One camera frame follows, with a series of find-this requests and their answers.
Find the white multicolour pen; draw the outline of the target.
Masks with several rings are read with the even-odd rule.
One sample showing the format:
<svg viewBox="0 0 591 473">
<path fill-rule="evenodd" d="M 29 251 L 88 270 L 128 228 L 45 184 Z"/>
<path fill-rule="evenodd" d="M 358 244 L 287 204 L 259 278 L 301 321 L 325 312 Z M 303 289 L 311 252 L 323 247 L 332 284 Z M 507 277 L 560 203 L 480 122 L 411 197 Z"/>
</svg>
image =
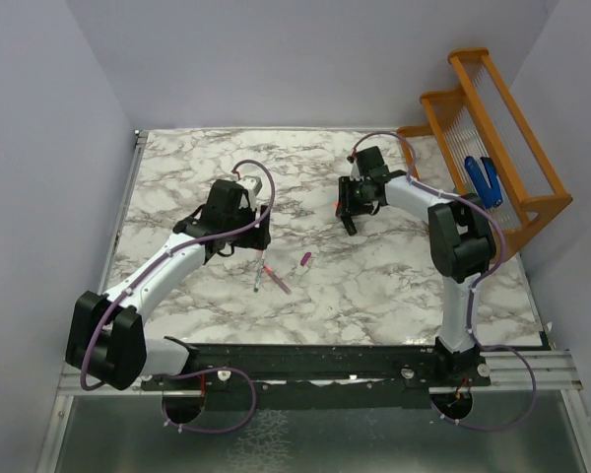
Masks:
<svg viewBox="0 0 591 473">
<path fill-rule="evenodd" d="M 266 259 L 266 249 L 263 249 L 259 253 L 259 260 L 258 260 L 258 265 L 256 268 L 256 275 L 255 275 L 254 286 L 253 286 L 254 293 L 258 293 L 260 290 L 260 287 L 261 287 L 261 281 L 262 281 L 262 276 L 263 276 L 264 267 L 265 267 L 265 259 Z"/>
</svg>

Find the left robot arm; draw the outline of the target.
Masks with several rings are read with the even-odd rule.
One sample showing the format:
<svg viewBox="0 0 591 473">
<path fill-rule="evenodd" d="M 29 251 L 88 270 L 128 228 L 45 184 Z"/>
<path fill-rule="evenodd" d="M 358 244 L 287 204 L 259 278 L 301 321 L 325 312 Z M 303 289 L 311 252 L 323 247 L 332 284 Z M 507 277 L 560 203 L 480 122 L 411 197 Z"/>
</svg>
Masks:
<svg viewBox="0 0 591 473">
<path fill-rule="evenodd" d="M 138 270 L 101 294 L 83 293 L 72 316 L 65 361 L 87 391 L 128 388 L 141 376 L 163 375 L 183 389 L 197 379 L 192 348 L 170 337 L 151 339 L 145 324 L 171 291 L 214 256 L 238 248 L 264 250 L 270 208 L 257 202 L 260 178 L 218 179 L 205 204 L 178 221 L 164 245 Z"/>
</svg>

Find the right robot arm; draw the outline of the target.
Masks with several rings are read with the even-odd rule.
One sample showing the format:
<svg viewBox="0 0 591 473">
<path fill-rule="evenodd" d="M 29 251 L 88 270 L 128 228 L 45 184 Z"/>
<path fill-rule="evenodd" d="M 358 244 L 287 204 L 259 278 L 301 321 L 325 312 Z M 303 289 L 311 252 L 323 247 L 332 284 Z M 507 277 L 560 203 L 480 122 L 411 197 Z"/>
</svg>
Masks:
<svg viewBox="0 0 591 473">
<path fill-rule="evenodd" d="M 479 356 L 472 318 L 477 312 L 474 291 L 496 257 L 491 221 L 479 196 L 449 194 L 417 181 L 403 170 L 392 171 L 380 150 L 370 147 L 347 157 L 351 173 L 338 180 L 336 217 L 347 233 L 353 218 L 375 215 L 390 206 L 427 224 L 431 261 L 443 278 L 443 316 L 432 362 L 434 377 L 454 385 Z"/>
</svg>

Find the pink marker pen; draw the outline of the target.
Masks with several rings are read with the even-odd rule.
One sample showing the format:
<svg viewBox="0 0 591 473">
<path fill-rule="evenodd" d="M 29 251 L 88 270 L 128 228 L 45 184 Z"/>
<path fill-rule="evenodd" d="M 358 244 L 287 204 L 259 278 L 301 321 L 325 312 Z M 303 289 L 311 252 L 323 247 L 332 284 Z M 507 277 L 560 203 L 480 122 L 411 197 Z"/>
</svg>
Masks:
<svg viewBox="0 0 591 473">
<path fill-rule="evenodd" d="M 287 284 L 267 265 L 263 267 L 264 272 L 267 276 L 276 284 L 285 294 L 290 295 L 292 290 L 287 286 Z"/>
</svg>

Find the purple pen cap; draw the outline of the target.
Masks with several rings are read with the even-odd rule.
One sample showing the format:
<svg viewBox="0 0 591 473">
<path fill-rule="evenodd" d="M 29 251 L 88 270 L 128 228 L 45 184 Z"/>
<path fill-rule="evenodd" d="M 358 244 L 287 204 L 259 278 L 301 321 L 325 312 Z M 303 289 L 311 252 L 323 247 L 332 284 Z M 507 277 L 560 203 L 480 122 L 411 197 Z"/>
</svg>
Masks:
<svg viewBox="0 0 591 473">
<path fill-rule="evenodd" d="M 299 264 L 300 264 L 301 266 L 304 266 L 304 265 L 305 265 L 305 264 L 308 262 L 308 260 L 310 259 L 311 255 L 312 255 L 312 253 L 311 253 L 311 252 L 309 252 L 309 251 L 308 251 L 308 252 L 306 252 L 306 253 L 303 255 L 303 257 L 301 258 L 301 260 L 300 260 L 300 263 L 299 263 Z"/>
</svg>

